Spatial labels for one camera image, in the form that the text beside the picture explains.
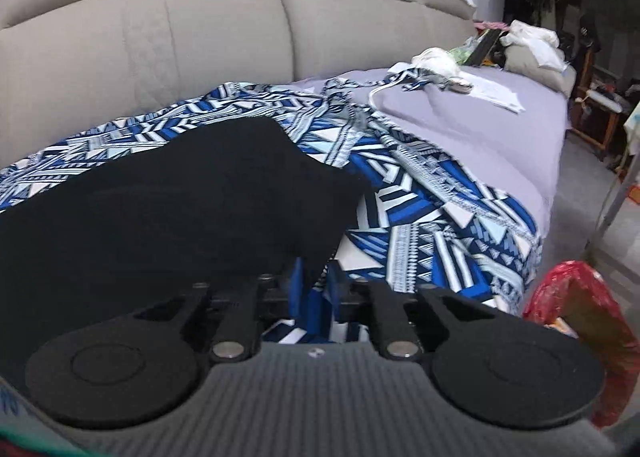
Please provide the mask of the black pants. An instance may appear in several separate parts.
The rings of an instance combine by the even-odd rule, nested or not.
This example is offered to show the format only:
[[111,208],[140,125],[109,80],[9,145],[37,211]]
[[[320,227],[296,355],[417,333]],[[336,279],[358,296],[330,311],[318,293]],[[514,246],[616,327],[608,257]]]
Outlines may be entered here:
[[21,385],[48,340],[177,295],[320,275],[370,188],[239,118],[93,168],[1,217],[1,373]]

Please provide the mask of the white paper sheet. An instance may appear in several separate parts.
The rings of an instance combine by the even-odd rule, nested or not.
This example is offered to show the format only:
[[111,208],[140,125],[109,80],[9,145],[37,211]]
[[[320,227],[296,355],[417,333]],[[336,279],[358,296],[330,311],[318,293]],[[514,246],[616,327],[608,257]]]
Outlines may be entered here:
[[472,88],[469,92],[471,98],[494,104],[514,114],[524,112],[525,108],[518,99],[518,95],[502,84],[465,72],[461,72],[459,78],[471,84]]

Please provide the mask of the white cloth pile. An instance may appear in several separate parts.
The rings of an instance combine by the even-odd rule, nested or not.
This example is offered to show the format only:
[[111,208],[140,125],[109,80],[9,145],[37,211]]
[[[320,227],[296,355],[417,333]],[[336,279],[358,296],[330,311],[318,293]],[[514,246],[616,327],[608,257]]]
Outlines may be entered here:
[[514,20],[509,31],[500,38],[503,47],[523,47],[533,54],[539,67],[562,73],[565,69],[564,56],[559,46],[558,35],[550,29],[525,24]]

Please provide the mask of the red plastic bag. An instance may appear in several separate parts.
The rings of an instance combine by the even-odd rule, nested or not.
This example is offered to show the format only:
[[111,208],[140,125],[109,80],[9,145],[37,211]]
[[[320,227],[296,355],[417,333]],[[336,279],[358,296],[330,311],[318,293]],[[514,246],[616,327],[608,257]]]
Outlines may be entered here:
[[628,405],[639,378],[639,340],[600,273],[582,261],[565,261],[547,273],[523,316],[538,325],[558,321],[597,355],[605,369],[605,386],[592,422],[614,425]]

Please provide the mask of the beige cushion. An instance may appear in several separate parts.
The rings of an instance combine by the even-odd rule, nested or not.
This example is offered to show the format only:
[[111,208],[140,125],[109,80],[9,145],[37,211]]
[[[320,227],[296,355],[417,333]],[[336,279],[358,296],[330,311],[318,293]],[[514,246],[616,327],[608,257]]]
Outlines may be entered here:
[[507,72],[522,75],[539,82],[543,86],[562,93],[566,98],[572,94],[576,81],[576,70],[566,65],[562,72],[538,65],[533,53],[523,46],[509,46],[504,50]]

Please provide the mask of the blue white patterned sheet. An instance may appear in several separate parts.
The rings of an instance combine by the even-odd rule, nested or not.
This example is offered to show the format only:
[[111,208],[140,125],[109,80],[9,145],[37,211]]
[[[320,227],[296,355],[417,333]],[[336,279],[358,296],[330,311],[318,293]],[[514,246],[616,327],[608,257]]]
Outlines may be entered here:
[[[407,89],[397,77],[333,78],[318,89],[228,82],[153,113],[108,121],[3,168],[1,217],[111,160],[218,122],[267,117],[303,153],[369,182],[355,223],[330,258],[348,275],[382,279],[401,293],[431,284],[514,312],[538,262],[537,222],[518,199],[364,102],[367,92],[396,86]],[[304,286],[291,295],[294,317],[308,331],[322,320],[319,295],[328,261],[316,278],[304,268]]]

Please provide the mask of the lavender blanket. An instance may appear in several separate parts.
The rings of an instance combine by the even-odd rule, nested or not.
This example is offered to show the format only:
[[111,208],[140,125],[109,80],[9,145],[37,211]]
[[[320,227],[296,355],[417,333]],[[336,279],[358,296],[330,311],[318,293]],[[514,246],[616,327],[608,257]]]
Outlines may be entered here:
[[559,180],[567,99],[521,75],[488,67],[470,72],[512,90],[524,110],[516,114],[433,84],[414,91],[384,89],[373,96],[373,103],[402,130],[439,145],[477,179],[518,199],[546,236]]

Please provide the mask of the beige sofa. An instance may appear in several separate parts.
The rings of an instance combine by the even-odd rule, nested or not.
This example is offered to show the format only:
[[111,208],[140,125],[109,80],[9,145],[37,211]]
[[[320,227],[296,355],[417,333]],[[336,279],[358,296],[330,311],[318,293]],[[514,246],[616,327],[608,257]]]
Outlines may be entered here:
[[390,66],[473,29],[472,0],[1,0],[1,161],[226,81]]

